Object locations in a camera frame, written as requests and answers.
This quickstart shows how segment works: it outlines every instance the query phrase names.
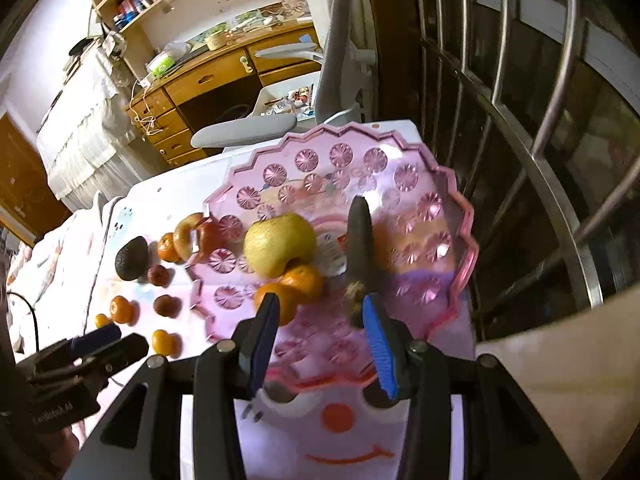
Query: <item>avocado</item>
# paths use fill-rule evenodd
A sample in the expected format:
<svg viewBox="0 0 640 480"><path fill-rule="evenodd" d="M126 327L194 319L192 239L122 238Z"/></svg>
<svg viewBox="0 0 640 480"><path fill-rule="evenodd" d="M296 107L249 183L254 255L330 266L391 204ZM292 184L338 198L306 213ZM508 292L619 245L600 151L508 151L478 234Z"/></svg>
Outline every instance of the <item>avocado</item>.
<svg viewBox="0 0 640 480"><path fill-rule="evenodd" d="M149 248L142 237L133 238L118 251L116 273L126 282L132 282L146 273L149 267Z"/></svg>

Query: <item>desk drawer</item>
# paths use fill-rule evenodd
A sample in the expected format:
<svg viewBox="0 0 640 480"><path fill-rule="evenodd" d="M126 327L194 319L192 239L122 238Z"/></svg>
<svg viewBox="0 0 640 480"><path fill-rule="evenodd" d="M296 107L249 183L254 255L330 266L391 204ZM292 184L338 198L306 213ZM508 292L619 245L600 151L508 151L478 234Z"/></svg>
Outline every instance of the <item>desk drawer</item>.
<svg viewBox="0 0 640 480"><path fill-rule="evenodd" d="M133 105L132 110L135 110L140 118L152 114L154 117L159 117L165 112L168 112L174 108L174 104L166 96L162 89L158 89L152 92L144 98L144 100Z"/></svg>
<svg viewBox="0 0 640 480"><path fill-rule="evenodd" d="M300 38L302 36L311 36L311 41L318 44L318 37L316 36L316 30L313 27L303 28L302 30L294 30L293 32L287 32L275 36L274 38L267 38L266 40L256 41L247 47L251 61L254 62L254 66L258 73L268 72L269 70L275 70L283 66L289 66L294 63L299 63L301 59L299 57L285 57L278 59L266 59L264 57L256 57L255 53L265 48L272 46L286 45L289 43L301 43Z"/></svg>
<svg viewBox="0 0 640 480"><path fill-rule="evenodd" d="M176 105L255 73L244 48L200 65L164 86Z"/></svg>
<svg viewBox="0 0 640 480"><path fill-rule="evenodd" d="M295 65L286 66L284 68L279 68L277 70L272 70L265 74L260 74L260 83L262 83L262 86L268 86L284 81L285 79L292 79L299 75L305 75L319 70L320 65L315 61L305 61Z"/></svg>
<svg viewBox="0 0 640 480"><path fill-rule="evenodd" d="M160 152L164 160L171 160L178 155L193 150L191 137L191 130L184 130L179 134L172 135L168 139L157 142L156 150Z"/></svg>
<svg viewBox="0 0 640 480"><path fill-rule="evenodd" d="M179 134L181 131L187 130L188 126L184 124L178 110L171 110L156 119L154 128L161 131L151 136L147 136L147 138L152 144L157 144L161 140L165 140L172 135Z"/></svg>
<svg viewBox="0 0 640 480"><path fill-rule="evenodd" d="M169 166L172 168L180 168L180 166L184 166L185 164L189 164L190 162L194 162L196 160L202 160L203 158L207 158L207 154L203 149L198 148L197 150L193 150L192 152L184 153L183 155L178 155L175 158L172 158L169 161Z"/></svg>

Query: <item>orange nose print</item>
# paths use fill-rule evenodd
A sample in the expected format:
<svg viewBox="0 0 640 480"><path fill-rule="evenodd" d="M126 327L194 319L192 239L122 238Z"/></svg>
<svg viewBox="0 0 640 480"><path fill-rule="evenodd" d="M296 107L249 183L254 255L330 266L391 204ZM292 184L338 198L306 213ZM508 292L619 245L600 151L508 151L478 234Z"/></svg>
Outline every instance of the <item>orange nose print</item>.
<svg viewBox="0 0 640 480"><path fill-rule="evenodd" d="M328 404L320 415L322 425L332 433L344 433L353 427L356 416L346 404Z"/></svg>

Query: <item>wooden desk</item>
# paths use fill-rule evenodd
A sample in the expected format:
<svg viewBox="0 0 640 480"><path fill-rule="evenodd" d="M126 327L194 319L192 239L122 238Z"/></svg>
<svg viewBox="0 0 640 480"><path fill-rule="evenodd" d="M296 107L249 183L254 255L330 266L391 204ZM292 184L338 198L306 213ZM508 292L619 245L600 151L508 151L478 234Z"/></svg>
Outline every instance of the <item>wooden desk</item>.
<svg viewBox="0 0 640 480"><path fill-rule="evenodd" d="M318 43L312 23L299 23L296 20L244 34L233 43L214 52L200 54L175 72L160 78L147 89L144 99L140 91L127 108L127 115L132 121L136 114L140 118L149 115L156 118L154 126L160 132L147 138L172 168L213 155L215 152L191 147L193 125L198 121L193 115L190 117L190 111L187 110L193 107L183 105L243 78L256 78L260 88L319 70L315 61L261 59L255 56L258 50L264 48L297 43L304 35L309 35L313 42Z"/></svg>

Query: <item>clutter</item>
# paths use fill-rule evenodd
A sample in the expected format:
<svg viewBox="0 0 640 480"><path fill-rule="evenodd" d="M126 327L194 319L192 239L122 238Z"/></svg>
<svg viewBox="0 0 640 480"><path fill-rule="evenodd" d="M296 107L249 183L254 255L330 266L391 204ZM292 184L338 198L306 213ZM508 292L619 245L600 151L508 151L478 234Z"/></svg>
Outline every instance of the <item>clutter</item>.
<svg viewBox="0 0 640 480"><path fill-rule="evenodd" d="M294 113L299 120L314 117L316 112L312 100L313 92L313 85L292 90L280 99L267 102L270 106L261 115Z"/></svg>

